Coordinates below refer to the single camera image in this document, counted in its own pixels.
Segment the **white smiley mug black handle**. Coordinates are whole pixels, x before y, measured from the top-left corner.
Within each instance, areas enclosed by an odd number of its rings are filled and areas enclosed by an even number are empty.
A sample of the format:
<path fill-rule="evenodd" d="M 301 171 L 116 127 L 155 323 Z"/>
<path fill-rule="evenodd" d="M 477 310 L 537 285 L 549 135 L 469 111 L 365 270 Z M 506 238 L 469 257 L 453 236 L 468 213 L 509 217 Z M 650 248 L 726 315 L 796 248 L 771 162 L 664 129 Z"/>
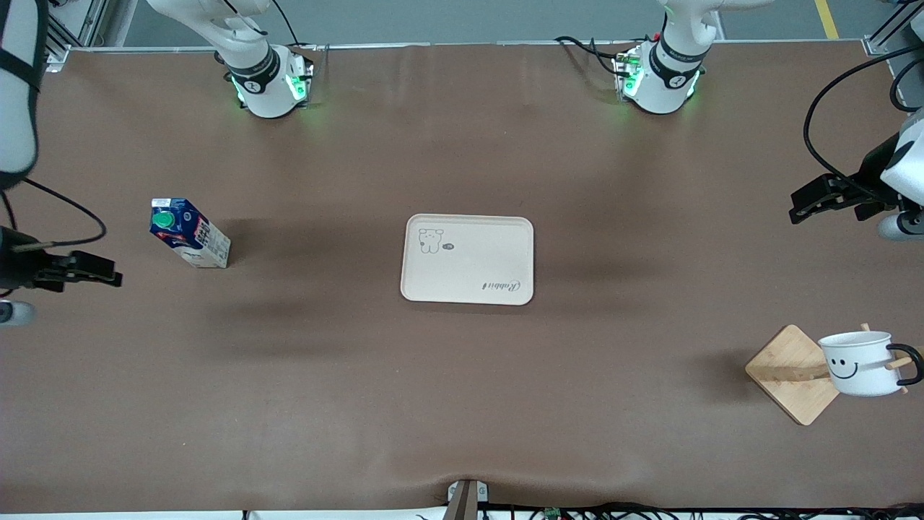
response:
<path fill-rule="evenodd" d="M 924 381 L 924 356 L 881 330 L 855 330 L 819 339 L 838 392 L 884 397 Z"/>

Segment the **wooden mug rack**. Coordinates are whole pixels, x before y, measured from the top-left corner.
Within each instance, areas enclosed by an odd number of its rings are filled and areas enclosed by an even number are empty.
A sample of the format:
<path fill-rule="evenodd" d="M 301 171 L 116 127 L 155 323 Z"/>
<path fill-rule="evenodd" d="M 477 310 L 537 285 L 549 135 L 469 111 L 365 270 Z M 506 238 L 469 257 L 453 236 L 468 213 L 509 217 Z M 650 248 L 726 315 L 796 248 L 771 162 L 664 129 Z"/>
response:
<path fill-rule="evenodd" d="M 873 329 L 861 324 L 859 330 Z M 809 338 L 794 324 L 777 332 L 749 360 L 745 371 L 792 421 L 804 427 L 838 396 L 853 397 L 834 387 L 819 340 Z"/>

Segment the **brown table mat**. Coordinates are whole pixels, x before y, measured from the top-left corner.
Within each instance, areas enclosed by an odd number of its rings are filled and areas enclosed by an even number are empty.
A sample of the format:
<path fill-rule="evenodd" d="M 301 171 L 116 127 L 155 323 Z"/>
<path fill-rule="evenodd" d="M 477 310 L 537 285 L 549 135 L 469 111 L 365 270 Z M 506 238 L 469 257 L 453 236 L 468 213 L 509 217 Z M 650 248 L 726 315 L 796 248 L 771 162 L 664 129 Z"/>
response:
<path fill-rule="evenodd" d="M 720 43 L 676 114 L 558 45 L 333 50 L 314 102 L 235 105 L 210 53 L 78 52 L 35 180 L 99 214 L 123 287 L 19 292 L 0 330 L 0 511 L 661 509 L 924 501 L 924 385 L 799 427 L 745 365 L 778 330 L 924 346 L 924 244 L 793 226 L 801 128 L 857 42 Z M 184 198 L 231 240 L 149 232 Z M 416 214 L 524 217 L 528 304 L 400 290 Z"/>

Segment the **cream rabbit print tray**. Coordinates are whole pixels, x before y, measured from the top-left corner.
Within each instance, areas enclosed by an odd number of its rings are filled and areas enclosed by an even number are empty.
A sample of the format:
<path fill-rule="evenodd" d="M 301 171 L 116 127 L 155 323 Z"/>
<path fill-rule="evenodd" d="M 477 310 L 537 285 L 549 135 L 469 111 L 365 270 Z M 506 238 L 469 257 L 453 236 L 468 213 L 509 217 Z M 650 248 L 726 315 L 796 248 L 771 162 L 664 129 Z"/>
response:
<path fill-rule="evenodd" d="M 406 222 L 400 290 L 419 303 L 524 306 L 535 232 L 524 217 L 416 214 Z"/>

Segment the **aluminium frame profile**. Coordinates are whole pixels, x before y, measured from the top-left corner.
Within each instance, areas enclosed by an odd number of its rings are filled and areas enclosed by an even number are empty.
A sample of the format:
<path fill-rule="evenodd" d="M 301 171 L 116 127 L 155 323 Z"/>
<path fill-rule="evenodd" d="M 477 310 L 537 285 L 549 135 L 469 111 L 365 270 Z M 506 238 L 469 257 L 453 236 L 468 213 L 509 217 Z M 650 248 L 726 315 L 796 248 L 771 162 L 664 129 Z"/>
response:
<path fill-rule="evenodd" d="M 885 21 L 863 36 L 868 56 L 880 56 L 924 43 L 924 0 L 878 0 L 890 7 Z"/>
<path fill-rule="evenodd" d="M 50 72 L 59 72 L 71 50 L 105 44 L 118 0 L 47 0 L 47 4 L 47 64 Z"/>

